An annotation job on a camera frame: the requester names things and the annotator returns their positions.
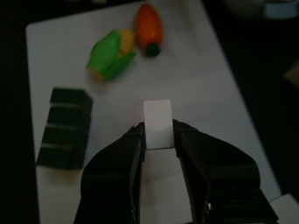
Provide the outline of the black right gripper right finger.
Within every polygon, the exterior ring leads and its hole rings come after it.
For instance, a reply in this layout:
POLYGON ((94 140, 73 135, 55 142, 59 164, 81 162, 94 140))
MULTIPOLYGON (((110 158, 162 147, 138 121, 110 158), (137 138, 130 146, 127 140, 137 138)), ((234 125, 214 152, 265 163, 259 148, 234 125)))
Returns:
POLYGON ((173 132, 191 203, 191 224, 278 224, 261 190, 254 158, 185 122, 173 122, 173 132))

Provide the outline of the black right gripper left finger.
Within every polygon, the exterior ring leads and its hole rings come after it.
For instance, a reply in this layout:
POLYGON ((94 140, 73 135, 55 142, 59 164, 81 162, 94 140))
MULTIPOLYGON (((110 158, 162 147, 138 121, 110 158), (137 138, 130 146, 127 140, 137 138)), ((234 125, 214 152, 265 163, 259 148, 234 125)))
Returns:
POLYGON ((146 125, 141 122, 90 160, 74 224, 141 224, 146 125))

